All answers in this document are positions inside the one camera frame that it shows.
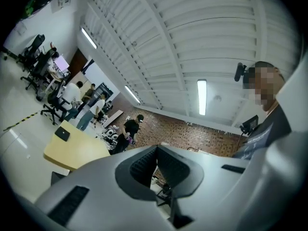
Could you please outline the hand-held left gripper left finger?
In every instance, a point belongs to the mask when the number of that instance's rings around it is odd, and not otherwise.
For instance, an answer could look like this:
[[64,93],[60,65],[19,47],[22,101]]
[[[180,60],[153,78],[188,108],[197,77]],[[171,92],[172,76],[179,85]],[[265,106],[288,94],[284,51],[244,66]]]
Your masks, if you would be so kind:
[[141,151],[132,149],[91,161],[46,190],[35,202],[48,215],[74,187],[89,191],[66,224],[71,231],[168,231],[170,223],[155,201],[128,196],[118,186],[116,167]]

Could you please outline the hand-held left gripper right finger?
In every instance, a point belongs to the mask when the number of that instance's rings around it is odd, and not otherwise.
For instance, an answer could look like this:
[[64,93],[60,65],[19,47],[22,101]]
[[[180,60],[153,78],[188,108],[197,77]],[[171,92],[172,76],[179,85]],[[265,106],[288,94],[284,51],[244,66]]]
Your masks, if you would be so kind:
[[159,145],[158,168],[171,187],[171,216],[158,231],[244,231],[255,159],[242,160]]

